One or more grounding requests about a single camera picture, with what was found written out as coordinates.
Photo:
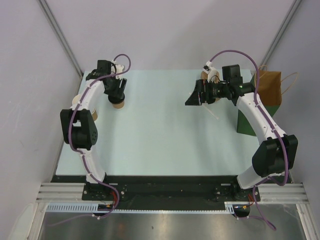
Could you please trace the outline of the black plastic cup lid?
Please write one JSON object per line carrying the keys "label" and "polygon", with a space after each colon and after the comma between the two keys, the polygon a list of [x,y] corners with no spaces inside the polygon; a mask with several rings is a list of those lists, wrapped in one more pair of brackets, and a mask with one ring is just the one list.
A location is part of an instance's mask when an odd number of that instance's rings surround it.
{"label": "black plastic cup lid", "polygon": [[112,103],[113,105],[119,105],[121,103],[124,102],[125,100],[125,95],[123,95],[122,97],[117,97],[117,96],[108,96],[108,100],[110,103]]}

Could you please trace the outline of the single brown paper cup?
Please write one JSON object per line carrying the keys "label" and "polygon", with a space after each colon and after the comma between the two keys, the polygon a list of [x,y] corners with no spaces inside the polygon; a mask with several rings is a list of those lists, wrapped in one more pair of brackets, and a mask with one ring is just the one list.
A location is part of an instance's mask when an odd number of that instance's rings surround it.
{"label": "single brown paper cup", "polygon": [[118,103],[113,103],[112,106],[117,109],[117,110],[120,110],[122,109],[124,106],[125,106],[125,101],[121,101],[121,102],[118,102]]}

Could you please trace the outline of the stack of paper cups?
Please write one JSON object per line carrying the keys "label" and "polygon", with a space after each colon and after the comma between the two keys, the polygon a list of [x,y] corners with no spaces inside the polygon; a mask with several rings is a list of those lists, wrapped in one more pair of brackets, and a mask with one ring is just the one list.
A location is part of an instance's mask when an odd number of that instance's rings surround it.
{"label": "stack of paper cups", "polygon": [[[76,95],[76,96],[73,98],[73,100],[72,100],[72,106],[75,106],[75,105],[77,105],[77,104],[79,103],[79,101],[80,101],[80,99],[81,99],[81,96],[82,96],[81,94],[78,94],[78,95]],[[98,114],[97,114],[97,111],[96,111],[95,108],[89,107],[88,105],[84,105],[84,103],[82,103],[82,105],[80,106],[79,109],[80,109],[80,110],[83,110],[83,109],[89,110],[90,113],[91,113],[91,115],[92,115],[93,120],[94,120],[94,121],[97,120]]]}

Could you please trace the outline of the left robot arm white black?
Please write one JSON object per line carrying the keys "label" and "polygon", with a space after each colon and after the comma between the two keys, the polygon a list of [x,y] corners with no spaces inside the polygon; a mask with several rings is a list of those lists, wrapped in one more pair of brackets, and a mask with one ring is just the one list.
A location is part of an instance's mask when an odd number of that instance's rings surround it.
{"label": "left robot arm white black", "polygon": [[107,174],[96,152],[98,129],[92,113],[102,95],[107,95],[115,109],[124,107],[127,79],[123,74],[127,71],[116,59],[98,60],[97,67],[85,79],[86,84],[79,99],[70,108],[60,112],[64,142],[79,155],[86,171],[83,199],[91,196],[100,200],[109,196],[115,201],[119,199],[118,191],[106,182]]}

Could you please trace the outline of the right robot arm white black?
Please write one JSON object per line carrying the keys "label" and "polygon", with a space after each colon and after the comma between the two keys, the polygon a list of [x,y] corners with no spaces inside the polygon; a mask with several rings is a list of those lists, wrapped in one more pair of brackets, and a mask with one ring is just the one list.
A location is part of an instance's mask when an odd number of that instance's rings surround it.
{"label": "right robot arm white black", "polygon": [[195,82],[193,92],[186,100],[186,106],[213,104],[217,99],[228,99],[245,116],[252,127],[259,147],[254,153],[251,166],[239,174],[231,184],[230,194],[242,201],[253,187],[284,174],[279,186],[287,183],[289,170],[293,167],[298,147],[295,135],[283,131],[266,110],[252,82],[244,82],[239,65],[222,68],[220,80],[218,71],[208,61],[202,71],[205,79]]}

